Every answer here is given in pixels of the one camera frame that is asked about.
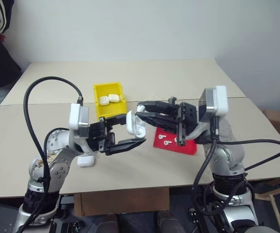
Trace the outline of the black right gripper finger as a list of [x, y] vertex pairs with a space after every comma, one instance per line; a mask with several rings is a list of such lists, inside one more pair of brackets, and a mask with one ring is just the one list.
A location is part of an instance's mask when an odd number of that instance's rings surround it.
[[174, 115], [177, 113], [179, 108], [178, 104], [170, 104], [163, 101], [149, 100], [142, 101], [137, 104], [137, 106], [143, 106], [144, 110], [150, 113]]
[[150, 124], [151, 126], [161, 128], [164, 131], [169, 133], [176, 133], [177, 131], [177, 121], [173, 120], [168, 115], [161, 115], [158, 113], [149, 113], [149, 112], [136, 112], [142, 121]]

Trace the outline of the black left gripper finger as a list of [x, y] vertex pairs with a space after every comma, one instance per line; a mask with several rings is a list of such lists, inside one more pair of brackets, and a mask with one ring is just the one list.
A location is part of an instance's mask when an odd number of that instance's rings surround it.
[[131, 138], [131, 139], [119, 141], [115, 145], [107, 146], [105, 149], [105, 154], [109, 156], [116, 153], [126, 152], [132, 150], [135, 147], [140, 146], [145, 141], [146, 141], [145, 138]]
[[105, 124], [108, 127], [126, 124], [126, 114], [119, 114], [111, 117], [103, 117], [103, 119], [105, 120]]

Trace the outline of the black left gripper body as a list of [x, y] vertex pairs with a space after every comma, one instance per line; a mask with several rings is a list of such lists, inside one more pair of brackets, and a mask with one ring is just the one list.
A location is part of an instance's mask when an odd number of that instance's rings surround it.
[[115, 133], [113, 126], [118, 124], [116, 117], [101, 117], [99, 122], [90, 124], [88, 129], [88, 146], [93, 151], [113, 155], [118, 152], [115, 144]]

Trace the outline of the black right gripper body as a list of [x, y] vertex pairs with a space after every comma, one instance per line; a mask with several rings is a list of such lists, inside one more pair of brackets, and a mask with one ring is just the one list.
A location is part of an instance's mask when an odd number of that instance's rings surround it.
[[170, 114], [172, 120], [171, 132], [176, 134], [178, 146], [187, 144], [187, 136], [194, 131], [197, 126], [196, 107], [187, 102], [175, 104], [176, 97], [170, 97], [168, 103], [175, 109]]

